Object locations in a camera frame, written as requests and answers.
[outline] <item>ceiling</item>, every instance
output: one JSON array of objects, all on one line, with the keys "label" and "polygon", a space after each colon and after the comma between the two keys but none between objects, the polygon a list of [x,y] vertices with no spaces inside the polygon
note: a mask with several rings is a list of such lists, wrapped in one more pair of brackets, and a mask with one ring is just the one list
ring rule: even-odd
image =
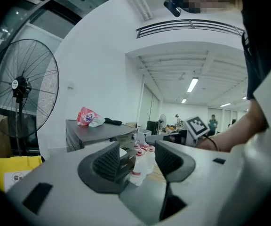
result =
[{"label": "ceiling", "polygon": [[[165,102],[220,107],[231,103],[226,109],[248,109],[248,101],[242,98],[247,91],[247,69],[243,51],[225,46],[201,42],[189,43],[183,49],[180,45],[157,53],[139,56]],[[188,93],[193,77],[199,81]]]}]

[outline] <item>plastic bag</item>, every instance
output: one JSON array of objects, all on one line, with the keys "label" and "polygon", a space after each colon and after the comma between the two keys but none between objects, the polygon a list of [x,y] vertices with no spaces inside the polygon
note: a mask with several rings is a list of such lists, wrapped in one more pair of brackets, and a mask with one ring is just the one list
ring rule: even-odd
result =
[{"label": "plastic bag", "polygon": [[105,119],[102,117],[95,117],[92,122],[88,125],[90,127],[101,126],[105,122]]},{"label": "plastic bag", "polygon": [[100,115],[85,107],[81,108],[77,117],[77,124],[81,126],[87,126],[88,124],[93,123],[91,127],[96,127],[102,125],[104,121],[105,119],[101,118]]}]

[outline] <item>gray surface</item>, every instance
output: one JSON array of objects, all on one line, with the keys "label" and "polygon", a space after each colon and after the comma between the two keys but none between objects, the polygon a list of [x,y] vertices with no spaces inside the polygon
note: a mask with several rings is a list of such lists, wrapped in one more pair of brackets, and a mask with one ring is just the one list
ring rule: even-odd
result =
[{"label": "gray surface", "polygon": [[[77,167],[84,157],[112,142],[50,158],[16,183],[6,196],[14,207],[37,226],[139,226],[142,222],[123,204],[117,194],[97,194],[79,178]],[[38,214],[22,202],[39,183],[53,185]]]},{"label": "gray surface", "polygon": [[[96,194],[78,177],[79,162],[111,144],[108,143],[47,160],[15,184],[6,196],[31,225],[153,224],[164,195],[159,184],[146,179],[138,188],[129,185],[121,200],[116,194]],[[196,168],[183,182],[171,184],[173,194],[188,206],[158,226],[242,225],[271,191],[271,129],[254,136],[246,146],[234,147],[231,153],[164,143],[193,157]],[[213,157],[225,158],[226,162],[211,163]],[[53,188],[35,215],[22,202],[39,182],[52,184]]]},{"label": "gray surface", "polygon": [[137,130],[123,124],[120,126],[107,123],[98,127],[79,126],[76,120],[66,120],[65,124],[69,130],[72,130],[76,134],[80,141],[86,144],[122,136]]},{"label": "gray surface", "polygon": [[129,183],[120,199],[145,224],[153,225],[159,222],[165,192],[165,183],[145,178],[140,186]]},{"label": "gray surface", "polygon": [[167,136],[167,135],[152,135],[152,136],[147,136],[146,139],[145,139],[145,141],[146,141],[146,143],[148,143],[150,145],[154,145],[155,141],[161,141],[161,140],[163,140],[164,136]]}]

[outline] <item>hand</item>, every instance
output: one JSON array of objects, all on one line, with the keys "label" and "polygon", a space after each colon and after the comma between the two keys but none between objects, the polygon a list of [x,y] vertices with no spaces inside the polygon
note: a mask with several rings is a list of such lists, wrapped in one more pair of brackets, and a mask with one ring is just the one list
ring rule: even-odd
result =
[{"label": "hand", "polygon": [[214,146],[214,144],[207,138],[203,138],[199,140],[197,143],[197,148],[209,150],[209,151],[217,151],[217,148]]}]

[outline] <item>ceiling light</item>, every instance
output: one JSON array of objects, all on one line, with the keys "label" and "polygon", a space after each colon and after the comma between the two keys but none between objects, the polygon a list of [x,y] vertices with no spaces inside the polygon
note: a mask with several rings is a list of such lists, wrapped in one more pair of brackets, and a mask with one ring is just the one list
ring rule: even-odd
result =
[{"label": "ceiling light", "polygon": [[227,106],[227,105],[230,105],[230,103],[227,103],[227,104],[221,105],[220,107],[224,107],[224,106]]},{"label": "ceiling light", "polygon": [[198,81],[198,78],[193,78],[193,79],[192,79],[192,82],[191,82],[191,84],[190,84],[190,86],[189,86],[187,92],[192,92],[192,90],[194,89],[194,87],[195,87],[197,81]]}]

